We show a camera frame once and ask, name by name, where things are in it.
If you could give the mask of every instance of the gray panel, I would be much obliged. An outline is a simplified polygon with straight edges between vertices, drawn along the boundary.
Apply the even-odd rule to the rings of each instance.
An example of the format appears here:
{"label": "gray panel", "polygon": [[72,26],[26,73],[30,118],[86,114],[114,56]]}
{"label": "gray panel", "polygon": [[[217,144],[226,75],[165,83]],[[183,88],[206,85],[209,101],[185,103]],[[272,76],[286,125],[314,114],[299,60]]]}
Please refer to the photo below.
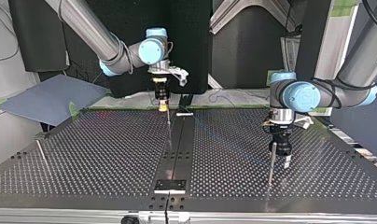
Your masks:
{"label": "gray panel", "polygon": [[76,110],[96,103],[108,89],[72,77],[58,75],[9,98],[0,109],[27,119],[53,126],[71,117],[70,104]]}

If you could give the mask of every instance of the robotic arm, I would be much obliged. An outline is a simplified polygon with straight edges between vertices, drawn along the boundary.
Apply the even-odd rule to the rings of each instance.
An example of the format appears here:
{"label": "robotic arm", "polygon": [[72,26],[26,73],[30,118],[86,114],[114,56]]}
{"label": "robotic arm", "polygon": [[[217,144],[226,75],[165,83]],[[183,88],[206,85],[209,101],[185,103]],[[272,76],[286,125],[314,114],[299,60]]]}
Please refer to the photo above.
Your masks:
{"label": "robotic arm", "polygon": [[275,73],[271,84],[271,111],[264,125],[270,126],[276,155],[290,160],[288,137],[296,112],[317,107],[357,107],[371,104],[377,94],[377,24],[369,21],[350,51],[336,79],[297,81],[296,74]]}
{"label": "robotic arm", "polygon": [[163,28],[147,30],[147,38],[131,46],[110,33],[92,12],[85,0],[46,0],[65,21],[98,55],[105,75],[112,77],[133,72],[134,68],[149,65],[149,73],[156,85],[156,98],[160,100],[160,111],[168,109],[169,75],[179,79],[185,86],[189,75],[183,69],[170,67],[167,31]]}

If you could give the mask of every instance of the white wall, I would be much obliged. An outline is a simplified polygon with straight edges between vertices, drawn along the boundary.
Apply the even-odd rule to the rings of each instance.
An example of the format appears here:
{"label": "white wall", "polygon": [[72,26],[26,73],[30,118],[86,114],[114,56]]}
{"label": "white wall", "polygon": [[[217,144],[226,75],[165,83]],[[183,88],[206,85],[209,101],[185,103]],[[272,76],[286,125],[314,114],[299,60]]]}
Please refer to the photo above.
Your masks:
{"label": "white wall", "polygon": [[[7,0],[0,5],[8,9]],[[0,11],[0,16],[10,27],[10,21]],[[0,23],[0,58],[11,55],[17,47],[16,38]],[[36,84],[36,74],[25,72],[20,54],[0,62],[0,98],[6,98],[24,91]],[[19,118],[0,111],[0,162],[34,141],[41,132],[37,122]]]}

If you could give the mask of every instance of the blue joint cover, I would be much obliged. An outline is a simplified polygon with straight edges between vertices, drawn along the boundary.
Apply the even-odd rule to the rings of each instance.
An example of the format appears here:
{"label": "blue joint cover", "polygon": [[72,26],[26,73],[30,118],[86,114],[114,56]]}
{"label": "blue joint cover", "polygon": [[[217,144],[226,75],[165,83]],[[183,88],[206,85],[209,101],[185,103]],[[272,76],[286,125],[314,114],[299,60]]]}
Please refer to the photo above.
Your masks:
{"label": "blue joint cover", "polygon": [[117,74],[117,73],[110,71],[110,69],[102,61],[99,61],[99,66],[101,67],[104,74],[107,75],[108,77],[114,77],[114,76],[121,75],[121,74]]}
{"label": "blue joint cover", "polygon": [[158,63],[165,57],[165,47],[159,39],[150,37],[140,44],[139,57],[146,64]]}
{"label": "blue joint cover", "polygon": [[375,87],[371,88],[370,93],[367,96],[366,100],[364,100],[360,105],[356,105],[356,106],[352,106],[352,107],[370,105],[375,101],[376,98],[377,98],[377,87],[375,86]]}
{"label": "blue joint cover", "polygon": [[282,100],[289,109],[306,113],[319,106],[321,94],[315,85],[300,81],[286,87]]}
{"label": "blue joint cover", "polygon": [[146,38],[151,36],[162,36],[168,38],[168,34],[164,28],[151,28],[146,30]]}
{"label": "blue joint cover", "polygon": [[296,80],[295,72],[279,72],[271,75],[271,83],[283,80]]}

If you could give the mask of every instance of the perforated metal table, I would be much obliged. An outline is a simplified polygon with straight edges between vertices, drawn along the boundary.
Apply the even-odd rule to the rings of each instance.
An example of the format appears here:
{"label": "perforated metal table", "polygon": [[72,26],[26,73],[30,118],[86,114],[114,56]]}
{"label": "perforated metal table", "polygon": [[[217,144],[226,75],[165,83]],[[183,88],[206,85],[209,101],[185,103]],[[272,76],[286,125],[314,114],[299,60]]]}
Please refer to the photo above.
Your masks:
{"label": "perforated metal table", "polygon": [[[319,122],[294,131],[269,188],[267,110],[193,111],[171,138],[158,111],[85,111],[41,142],[46,160],[33,143],[0,165],[0,208],[377,215],[377,168]],[[168,179],[185,193],[155,194]]]}

